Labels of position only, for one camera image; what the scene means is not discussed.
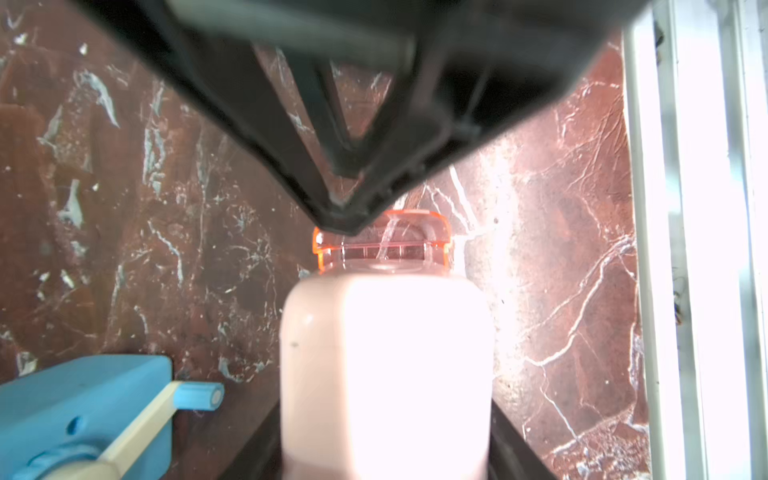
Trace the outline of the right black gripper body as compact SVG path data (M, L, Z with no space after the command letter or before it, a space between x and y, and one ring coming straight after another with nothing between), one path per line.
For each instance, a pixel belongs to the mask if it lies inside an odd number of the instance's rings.
M292 122L255 45L407 80L492 65L559 95L639 1L83 1L81 10L231 132Z

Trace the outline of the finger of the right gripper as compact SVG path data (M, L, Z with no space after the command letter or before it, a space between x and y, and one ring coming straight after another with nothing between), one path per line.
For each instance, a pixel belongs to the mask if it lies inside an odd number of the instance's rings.
M360 230L498 127L497 114L484 107L498 72L498 30L488 24L409 31L364 23L152 23L148 30L152 62L333 231ZM256 58L258 44L285 55L330 170L357 182L349 199L331 194ZM337 63L394 79L360 136L343 114Z

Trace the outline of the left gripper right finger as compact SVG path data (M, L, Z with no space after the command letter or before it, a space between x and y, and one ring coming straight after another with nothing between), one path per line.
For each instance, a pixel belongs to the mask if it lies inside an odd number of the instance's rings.
M526 443L498 404L491 404L488 478L552 480L552 472Z

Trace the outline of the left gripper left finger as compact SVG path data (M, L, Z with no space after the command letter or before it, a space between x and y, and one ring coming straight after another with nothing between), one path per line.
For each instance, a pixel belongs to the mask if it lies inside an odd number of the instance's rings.
M280 414L269 413L218 479L279 480L281 478Z

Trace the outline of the pink pencil sharpener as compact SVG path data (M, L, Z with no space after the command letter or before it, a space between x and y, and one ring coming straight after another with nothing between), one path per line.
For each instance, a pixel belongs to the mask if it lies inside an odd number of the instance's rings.
M317 275L280 331L286 479L483 479L493 321L452 275Z

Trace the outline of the blue pencil sharpener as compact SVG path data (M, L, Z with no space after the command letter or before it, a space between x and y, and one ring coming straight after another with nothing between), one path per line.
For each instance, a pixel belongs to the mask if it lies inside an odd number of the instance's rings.
M1 387L4 479L159 479L178 411L215 411L218 382L175 381L169 358L95 355Z

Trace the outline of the pink transparent tray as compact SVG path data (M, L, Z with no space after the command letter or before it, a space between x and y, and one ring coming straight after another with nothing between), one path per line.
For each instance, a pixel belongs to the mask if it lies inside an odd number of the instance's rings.
M312 252L321 272L453 267L453 237L442 215L418 209L388 210L356 235L315 229Z

